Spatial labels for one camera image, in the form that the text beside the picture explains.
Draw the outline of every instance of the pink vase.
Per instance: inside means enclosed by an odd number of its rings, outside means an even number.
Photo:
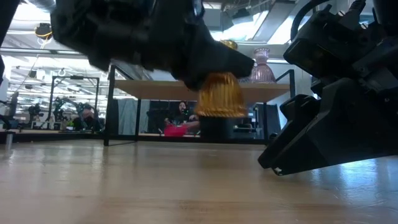
[[[274,72],[267,65],[269,49],[259,48],[254,50],[257,66],[251,71],[251,83],[276,83]]]

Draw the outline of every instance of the gold cup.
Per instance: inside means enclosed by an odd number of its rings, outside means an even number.
[[[232,49],[238,45],[232,40],[221,40]],[[199,116],[241,118],[247,116],[242,89],[231,72],[210,73],[199,91],[195,112]]]

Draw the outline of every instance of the wooden floor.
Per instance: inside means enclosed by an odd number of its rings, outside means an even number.
[[[285,177],[260,146],[101,141],[0,151],[0,223],[397,224],[398,157]]]

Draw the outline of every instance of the red object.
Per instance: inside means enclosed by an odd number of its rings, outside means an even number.
[[[182,137],[187,132],[188,127],[186,125],[177,127],[169,125],[164,129],[164,136],[168,137]]]

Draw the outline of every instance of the shelf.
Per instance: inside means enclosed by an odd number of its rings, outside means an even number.
[[[288,84],[242,83],[246,103],[268,102],[289,91]],[[183,82],[116,80],[115,88],[143,100],[196,101],[198,93],[190,91]]]

